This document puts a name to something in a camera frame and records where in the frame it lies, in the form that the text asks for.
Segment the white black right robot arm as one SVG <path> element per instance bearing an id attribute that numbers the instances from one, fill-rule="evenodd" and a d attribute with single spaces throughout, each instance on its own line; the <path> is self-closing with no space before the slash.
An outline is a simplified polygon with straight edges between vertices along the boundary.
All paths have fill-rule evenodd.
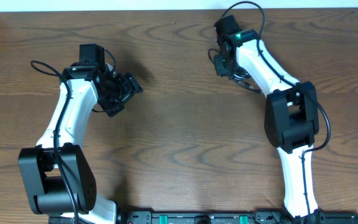
<path id="1" fill-rule="evenodd" d="M 214 56 L 219 76 L 245 73 L 266 97 L 264 129 L 282 162 L 284 206 L 293 223 L 316 223 L 318 208 L 313 194 L 311 156 L 319 131 L 316 90 L 299 82 L 270 55 L 256 31 L 242 30 L 233 16 L 214 24 L 221 53 Z"/>

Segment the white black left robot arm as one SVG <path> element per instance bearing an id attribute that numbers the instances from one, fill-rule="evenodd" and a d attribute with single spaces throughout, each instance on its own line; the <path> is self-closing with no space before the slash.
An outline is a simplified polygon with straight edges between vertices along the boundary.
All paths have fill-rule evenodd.
<path id="1" fill-rule="evenodd" d="M 94 106 L 117 115 L 142 87 L 130 73 L 116 73 L 106 63 L 110 52 L 81 44 L 79 61 L 48 75 L 60 82 L 60 96 L 50 123 L 35 147 L 23 148 L 18 164 L 30 209 L 49 223 L 122 223 L 115 202 L 98 194 L 96 179 L 82 151 Z"/>

